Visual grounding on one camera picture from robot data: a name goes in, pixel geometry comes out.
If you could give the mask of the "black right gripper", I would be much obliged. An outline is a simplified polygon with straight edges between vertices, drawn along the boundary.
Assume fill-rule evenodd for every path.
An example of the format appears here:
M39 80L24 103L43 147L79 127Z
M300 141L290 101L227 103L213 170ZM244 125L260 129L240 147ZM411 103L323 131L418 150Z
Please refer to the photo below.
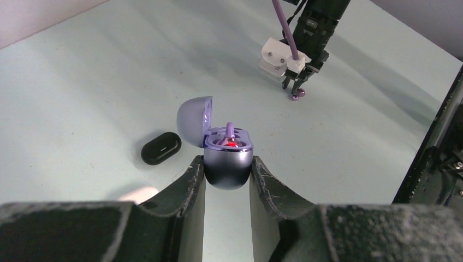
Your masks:
M289 83L294 80L294 85L291 91L295 91L299 88L302 88L302 85L313 75L319 73L323 64L327 61L329 53L327 51L322 51L316 58L310 62L305 63L303 70L300 73L294 73L287 69L284 74L284 80L282 82L282 89L285 90Z

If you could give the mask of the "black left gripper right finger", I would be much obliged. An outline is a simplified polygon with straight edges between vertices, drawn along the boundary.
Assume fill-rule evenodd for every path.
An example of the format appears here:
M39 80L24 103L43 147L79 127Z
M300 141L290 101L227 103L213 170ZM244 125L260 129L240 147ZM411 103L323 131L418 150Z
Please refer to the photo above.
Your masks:
M436 205L314 204L252 161L255 261L462 261L462 219Z

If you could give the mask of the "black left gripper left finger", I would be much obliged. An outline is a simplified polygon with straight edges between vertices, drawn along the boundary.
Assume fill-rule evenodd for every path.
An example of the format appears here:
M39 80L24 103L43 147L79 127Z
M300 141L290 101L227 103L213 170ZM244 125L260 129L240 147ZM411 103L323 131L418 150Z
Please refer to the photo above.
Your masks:
M204 164L196 156L141 204L1 205L1 261L201 261L204 213Z

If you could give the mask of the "purple earbud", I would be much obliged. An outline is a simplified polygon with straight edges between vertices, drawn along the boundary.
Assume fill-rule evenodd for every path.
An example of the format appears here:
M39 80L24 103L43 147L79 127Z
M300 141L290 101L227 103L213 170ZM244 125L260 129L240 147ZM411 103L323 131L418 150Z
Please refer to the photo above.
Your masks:
M292 101L297 101L299 98L304 97L305 95L305 90L303 88L299 88L295 91L295 93L292 93L291 99Z

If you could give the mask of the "white earbud charging case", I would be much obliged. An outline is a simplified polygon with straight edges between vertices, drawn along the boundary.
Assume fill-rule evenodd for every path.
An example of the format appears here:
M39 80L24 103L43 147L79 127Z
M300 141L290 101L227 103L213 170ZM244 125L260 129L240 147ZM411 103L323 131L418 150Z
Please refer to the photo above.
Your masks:
M153 196L159 193L159 190L153 186L143 186L137 188L129 193L124 194L123 196L117 198L117 201L132 202L136 205L143 203L146 200L149 200Z

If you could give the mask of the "black earbud charging case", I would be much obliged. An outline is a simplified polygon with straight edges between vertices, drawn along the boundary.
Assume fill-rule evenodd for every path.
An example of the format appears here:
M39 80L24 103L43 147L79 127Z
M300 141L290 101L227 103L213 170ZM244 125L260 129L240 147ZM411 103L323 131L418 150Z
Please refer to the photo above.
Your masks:
M148 165L159 165L181 149L182 141L178 134L165 132L147 142L140 151L141 159Z

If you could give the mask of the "purple earbud charging case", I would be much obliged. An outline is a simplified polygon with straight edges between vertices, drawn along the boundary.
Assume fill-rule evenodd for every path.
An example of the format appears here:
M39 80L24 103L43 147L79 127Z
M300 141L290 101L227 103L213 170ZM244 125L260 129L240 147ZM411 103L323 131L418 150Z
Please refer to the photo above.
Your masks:
M211 96L183 102L177 111L177 131L186 142L204 150L208 183L218 189L235 190L250 176L254 146L249 132L232 122L213 128L212 108Z

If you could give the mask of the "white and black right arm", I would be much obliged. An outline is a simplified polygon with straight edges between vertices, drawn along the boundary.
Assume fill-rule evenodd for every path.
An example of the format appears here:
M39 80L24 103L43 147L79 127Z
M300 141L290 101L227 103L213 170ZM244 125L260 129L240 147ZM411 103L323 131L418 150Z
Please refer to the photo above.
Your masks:
M305 90L301 88L302 84L313 74L319 73L328 59L326 45L333 36L350 0L293 0L289 3L295 5L296 10L287 19L287 23L290 24L296 15L300 14L292 32L295 46L298 51L311 59L306 62L301 73L285 73L286 78L282 82L282 88L285 90L293 80L291 96L292 100L296 101L305 95Z

